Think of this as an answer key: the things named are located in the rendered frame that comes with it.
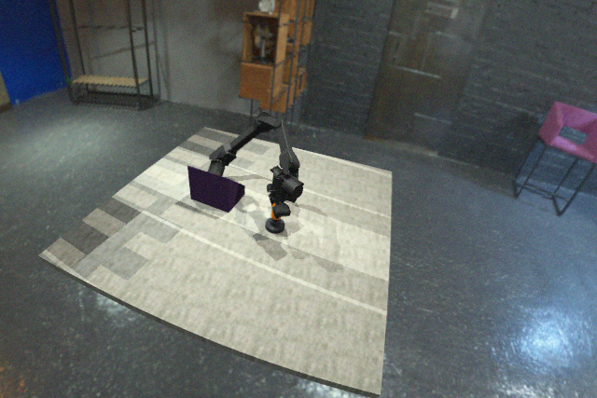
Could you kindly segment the dark grey round pedestal with short shaft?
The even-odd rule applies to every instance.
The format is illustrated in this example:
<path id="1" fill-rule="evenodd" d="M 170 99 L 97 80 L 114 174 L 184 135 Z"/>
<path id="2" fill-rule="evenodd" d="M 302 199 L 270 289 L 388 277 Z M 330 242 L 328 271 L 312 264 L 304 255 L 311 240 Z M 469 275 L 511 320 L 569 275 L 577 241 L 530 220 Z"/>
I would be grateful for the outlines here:
<path id="1" fill-rule="evenodd" d="M 265 228 L 270 233 L 277 234 L 285 229 L 285 222 L 282 219 L 273 220 L 270 218 L 265 222 Z"/>

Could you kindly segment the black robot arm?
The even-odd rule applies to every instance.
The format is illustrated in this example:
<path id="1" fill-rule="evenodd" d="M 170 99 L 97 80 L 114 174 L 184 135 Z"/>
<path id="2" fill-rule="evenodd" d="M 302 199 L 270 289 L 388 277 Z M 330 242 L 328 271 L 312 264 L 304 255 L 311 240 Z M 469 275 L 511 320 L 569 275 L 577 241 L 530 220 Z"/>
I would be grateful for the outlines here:
<path id="1" fill-rule="evenodd" d="M 280 145 L 281 154 L 279 156 L 279 166 L 275 166 L 270 171 L 273 173 L 272 185 L 275 188 L 283 189 L 285 192 L 282 202 L 286 200 L 293 203 L 302 194 L 303 185 L 299 181 L 299 160 L 292 149 L 287 124 L 281 119 L 270 116 L 266 112 L 260 113 L 255 119 L 254 125 L 242 133 L 230 144 L 224 144 L 209 155 L 211 163 L 208 172 L 223 175 L 225 166 L 228 166 L 236 158 L 237 151 L 249 143 L 255 136 L 261 132 L 275 129 Z M 221 160 L 221 161 L 220 161 Z"/>

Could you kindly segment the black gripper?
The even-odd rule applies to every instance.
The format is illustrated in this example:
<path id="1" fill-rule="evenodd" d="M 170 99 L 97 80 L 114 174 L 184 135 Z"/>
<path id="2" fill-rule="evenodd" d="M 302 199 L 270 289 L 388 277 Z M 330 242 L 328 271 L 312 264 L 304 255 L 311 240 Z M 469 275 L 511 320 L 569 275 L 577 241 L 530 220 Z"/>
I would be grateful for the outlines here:
<path id="1" fill-rule="evenodd" d="M 273 187 L 272 184 L 268 184 L 267 192 L 270 192 L 268 196 L 271 202 L 271 206 L 273 203 L 275 203 L 275 206 L 271 207 L 275 218 L 279 219 L 279 217 L 290 216 L 291 212 L 289 206 L 282 202 L 282 198 L 285 193 L 283 189 L 278 189 Z"/>

